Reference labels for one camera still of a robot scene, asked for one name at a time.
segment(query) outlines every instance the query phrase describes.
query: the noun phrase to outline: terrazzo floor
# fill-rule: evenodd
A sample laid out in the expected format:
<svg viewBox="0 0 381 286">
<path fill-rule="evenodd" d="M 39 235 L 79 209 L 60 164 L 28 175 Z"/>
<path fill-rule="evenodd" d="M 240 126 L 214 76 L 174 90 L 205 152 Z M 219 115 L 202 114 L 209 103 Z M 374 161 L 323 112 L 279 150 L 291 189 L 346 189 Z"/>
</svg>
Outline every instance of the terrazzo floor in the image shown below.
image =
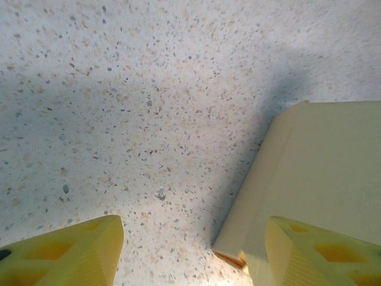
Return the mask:
<svg viewBox="0 0 381 286">
<path fill-rule="evenodd" d="M 6 0 L 0 16 L 0 245 L 120 215 L 115 285 L 252 285 L 211 243 L 271 118 L 381 100 L 379 0 Z"/>
</svg>

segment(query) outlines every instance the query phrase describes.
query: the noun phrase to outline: speckled floor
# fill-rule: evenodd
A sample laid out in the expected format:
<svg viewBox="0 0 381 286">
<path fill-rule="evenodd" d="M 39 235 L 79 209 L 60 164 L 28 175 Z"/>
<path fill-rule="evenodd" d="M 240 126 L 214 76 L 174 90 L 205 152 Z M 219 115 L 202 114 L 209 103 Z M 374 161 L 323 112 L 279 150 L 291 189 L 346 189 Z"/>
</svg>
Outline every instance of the speckled floor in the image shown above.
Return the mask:
<svg viewBox="0 0 381 286">
<path fill-rule="evenodd" d="M 271 117 L 381 99 L 379 0 L 7 0 L 0 15 L 0 245 L 118 214 L 115 285 L 251 285 L 211 242 Z"/>
</svg>

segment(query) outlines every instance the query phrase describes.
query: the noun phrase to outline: yellow plastic part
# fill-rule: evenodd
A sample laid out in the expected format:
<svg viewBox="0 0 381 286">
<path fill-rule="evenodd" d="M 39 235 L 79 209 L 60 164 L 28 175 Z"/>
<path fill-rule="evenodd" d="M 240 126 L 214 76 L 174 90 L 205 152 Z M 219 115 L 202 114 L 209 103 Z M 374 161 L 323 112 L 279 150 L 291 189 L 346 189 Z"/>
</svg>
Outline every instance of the yellow plastic part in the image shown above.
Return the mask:
<svg viewBox="0 0 381 286">
<path fill-rule="evenodd" d="M 277 286 L 381 285 L 381 246 L 327 229 L 271 217 L 266 251 Z"/>
<path fill-rule="evenodd" d="M 9 244 L 0 248 L 0 285 L 109 286 L 122 245 L 119 216 L 100 217 Z"/>
</svg>

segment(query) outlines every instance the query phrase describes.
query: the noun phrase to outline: yellow plastic piece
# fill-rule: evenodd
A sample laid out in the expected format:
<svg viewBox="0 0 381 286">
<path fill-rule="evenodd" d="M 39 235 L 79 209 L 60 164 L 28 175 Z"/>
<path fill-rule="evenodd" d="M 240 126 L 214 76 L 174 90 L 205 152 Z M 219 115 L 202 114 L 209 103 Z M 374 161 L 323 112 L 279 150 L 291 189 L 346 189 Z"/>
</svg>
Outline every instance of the yellow plastic piece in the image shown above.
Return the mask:
<svg viewBox="0 0 381 286">
<path fill-rule="evenodd" d="M 111 286 L 122 245 L 119 216 L 100 217 L 9 244 L 0 248 L 0 285 Z"/>
<path fill-rule="evenodd" d="M 277 286 L 381 285 L 381 246 L 337 232 L 271 217 L 266 250 Z"/>
</svg>

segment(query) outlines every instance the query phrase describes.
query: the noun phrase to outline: cardboard box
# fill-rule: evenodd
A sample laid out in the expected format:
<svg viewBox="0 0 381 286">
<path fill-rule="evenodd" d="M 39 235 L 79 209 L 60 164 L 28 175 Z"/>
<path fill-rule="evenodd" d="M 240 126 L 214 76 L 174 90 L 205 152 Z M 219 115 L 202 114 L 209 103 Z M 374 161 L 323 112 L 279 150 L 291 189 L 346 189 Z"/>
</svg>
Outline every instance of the cardboard box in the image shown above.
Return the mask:
<svg viewBox="0 0 381 286">
<path fill-rule="evenodd" d="M 213 246 L 254 286 L 273 285 L 271 216 L 381 244 L 381 101 L 302 102 L 274 118 Z"/>
</svg>

